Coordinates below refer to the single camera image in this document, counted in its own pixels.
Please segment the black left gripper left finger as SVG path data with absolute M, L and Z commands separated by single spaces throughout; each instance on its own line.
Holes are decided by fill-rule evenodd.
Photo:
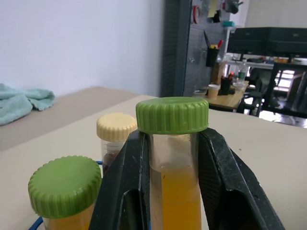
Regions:
M 132 132 L 102 178 L 89 230 L 151 230 L 150 142 Z

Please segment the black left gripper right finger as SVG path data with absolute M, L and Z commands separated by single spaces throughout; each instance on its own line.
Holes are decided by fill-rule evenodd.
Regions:
M 199 134 L 199 186 L 209 230 L 285 230 L 253 171 L 208 128 Z

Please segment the cream-capped red liquid test tube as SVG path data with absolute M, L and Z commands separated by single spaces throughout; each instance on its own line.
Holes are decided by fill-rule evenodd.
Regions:
M 136 129 L 136 119 L 123 113 L 107 114 L 97 120 L 96 133 L 101 140 L 103 173 L 107 172 L 130 133 Z

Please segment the wooden workbench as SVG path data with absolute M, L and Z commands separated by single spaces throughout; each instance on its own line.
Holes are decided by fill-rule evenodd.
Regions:
M 235 111 L 239 104 L 241 103 L 244 92 L 248 87 L 248 81 L 244 81 L 243 88 L 235 92 L 234 94 L 229 95 L 218 95 L 216 99 L 209 99 L 206 93 L 201 91 L 195 91 L 193 93 L 194 97 L 204 98 L 209 103 L 209 108 L 219 111 L 233 112 Z

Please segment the paper coffee cup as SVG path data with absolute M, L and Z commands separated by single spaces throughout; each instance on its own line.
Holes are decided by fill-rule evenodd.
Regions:
M 210 100 L 216 100 L 218 96 L 218 92 L 220 90 L 220 86 L 216 84 L 208 85 L 208 98 Z

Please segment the black desk pen holder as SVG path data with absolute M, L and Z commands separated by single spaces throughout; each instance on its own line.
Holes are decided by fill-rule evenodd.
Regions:
M 231 84 L 232 84 L 231 78 L 222 77 L 221 78 L 220 94 L 221 95 L 228 95 Z

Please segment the black pen holder cup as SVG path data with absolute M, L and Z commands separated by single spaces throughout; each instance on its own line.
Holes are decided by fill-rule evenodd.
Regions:
M 208 48 L 207 49 L 207 58 L 206 58 L 206 66 L 207 67 L 214 67 L 217 56 L 219 54 L 219 49 L 217 48 Z

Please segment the teal cloth towel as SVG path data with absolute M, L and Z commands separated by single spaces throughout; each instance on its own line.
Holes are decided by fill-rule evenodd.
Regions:
M 18 90 L 0 84 L 0 126 L 14 122 L 32 110 L 44 111 L 55 102 L 55 95 L 46 89 Z

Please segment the black equipment case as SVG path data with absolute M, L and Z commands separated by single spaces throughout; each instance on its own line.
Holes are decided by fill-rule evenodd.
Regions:
M 230 33 L 228 53 L 307 58 L 307 28 L 237 28 Z

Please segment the grey pegboard tool wall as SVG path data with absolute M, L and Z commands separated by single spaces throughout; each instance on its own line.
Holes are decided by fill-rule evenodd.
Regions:
M 163 0 L 164 21 L 159 96 L 194 96 L 209 84 L 212 67 L 206 66 L 207 44 L 223 41 L 217 56 L 226 50 L 228 28 L 234 15 L 217 0 L 216 18 L 210 18 L 211 0 Z

